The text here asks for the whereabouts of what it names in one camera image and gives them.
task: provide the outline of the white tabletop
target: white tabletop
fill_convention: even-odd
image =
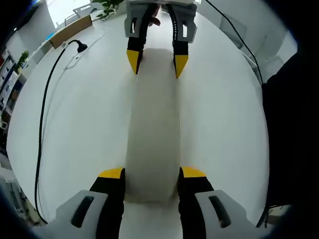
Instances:
[[[172,51],[171,20],[165,13],[159,18],[161,26],[148,29],[147,56],[154,51],[147,48]],[[39,176],[41,206],[48,221],[55,218],[61,204],[80,190],[88,190],[100,172],[125,166],[139,79],[127,60],[124,19],[123,15],[96,21],[77,34],[74,38],[88,43],[106,32],[60,77],[77,48],[76,44],[68,47],[53,74]],[[255,224],[265,205],[269,175],[261,87],[244,56],[223,32],[200,14],[195,22],[198,29],[189,45],[189,61],[178,80],[172,77],[178,87],[180,164],[205,172],[214,189],[225,191],[241,204]],[[9,126],[8,156],[33,204],[43,91],[60,52],[60,48],[51,49],[35,67]],[[171,64],[162,62],[160,56],[159,65],[142,61],[139,74],[147,70],[161,74],[161,66]],[[120,237],[127,238],[129,233],[130,238],[163,238],[165,232],[165,238],[181,238],[177,204],[177,199],[165,207],[126,203]]]

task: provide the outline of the window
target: window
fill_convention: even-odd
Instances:
[[[90,0],[47,0],[49,13],[55,28],[73,15],[73,9],[89,4]]]

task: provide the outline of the power cord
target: power cord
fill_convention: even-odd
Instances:
[[[254,58],[255,62],[256,62],[256,65],[257,65],[257,69],[258,69],[258,73],[260,75],[260,80],[261,80],[261,84],[264,83],[263,81],[263,77],[261,75],[261,72],[260,72],[260,68],[259,68],[259,65],[258,65],[258,62],[257,62],[257,59],[255,57],[255,55],[253,54],[253,52],[249,49],[249,47],[246,45],[246,43],[244,42],[244,40],[242,39],[242,37],[239,35],[238,31],[236,30],[236,28],[234,27],[233,23],[229,20],[228,17],[226,17],[225,14],[223,14],[217,7],[215,7],[209,0],[206,0],[206,2],[211,5],[216,11],[218,11],[228,22],[229,24],[232,26],[232,28],[234,29],[235,33],[237,34],[237,36],[239,37],[239,39],[241,40],[241,42],[244,44],[244,46],[247,48],[247,50],[249,51],[249,53],[252,55],[252,57]]]
[[[45,107],[45,99],[46,99],[46,94],[48,91],[48,87],[49,87],[49,83],[53,74],[53,71],[57,65],[57,63],[59,62],[61,56],[63,55],[63,53],[65,52],[66,48],[73,42],[76,42],[78,44],[78,53],[83,52],[86,48],[88,48],[88,46],[86,44],[83,44],[82,42],[80,42],[79,40],[72,40],[70,41],[62,50],[62,52],[60,53],[59,57],[56,59],[49,78],[46,82],[45,85],[45,89],[44,89],[44,95],[43,95],[43,101],[42,101],[42,108],[41,108],[41,116],[40,116],[40,126],[39,126],[39,149],[38,149],[38,160],[36,163],[36,172],[35,172],[35,184],[34,184],[34,203],[35,203],[35,209],[36,212],[38,213],[40,219],[44,222],[44,223],[48,223],[40,214],[39,212],[39,208],[38,208],[38,202],[37,202],[37,191],[38,191],[38,182],[39,182],[39,171],[40,171],[40,163],[41,163],[41,155],[42,155],[42,123],[43,123],[43,115],[44,115],[44,107]]]
[[[267,228],[268,218],[269,218],[269,210],[267,210],[267,214],[266,214],[265,228]]]

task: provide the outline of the wall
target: wall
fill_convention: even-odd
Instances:
[[[267,45],[267,52],[276,54],[287,30],[263,0],[210,0],[210,2],[222,13],[247,27],[244,40],[253,53],[258,53],[265,40],[270,38],[271,43]],[[205,0],[201,1],[197,11],[219,27],[221,15]]]
[[[39,6],[30,21],[18,32],[30,53],[35,51],[49,34],[55,32],[46,3]]]
[[[283,62],[287,62],[297,52],[297,42],[294,37],[288,32],[285,36],[283,44],[281,45],[277,56],[279,56]]]
[[[26,46],[20,38],[20,34],[16,31],[9,41],[6,43],[6,47],[9,50],[11,56],[15,62],[18,62],[21,54],[27,50]]]

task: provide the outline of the potted plant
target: potted plant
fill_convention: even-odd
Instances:
[[[23,67],[23,64],[26,62],[27,58],[29,56],[29,52],[28,51],[24,51],[22,53],[22,55],[20,56],[20,59],[17,63],[17,65],[15,66],[14,68],[14,71],[19,74],[19,72],[21,71],[22,67]]]
[[[99,2],[104,7],[103,14],[97,15],[100,20],[106,20],[115,13],[119,8],[119,4],[124,0],[93,0],[92,2]]]

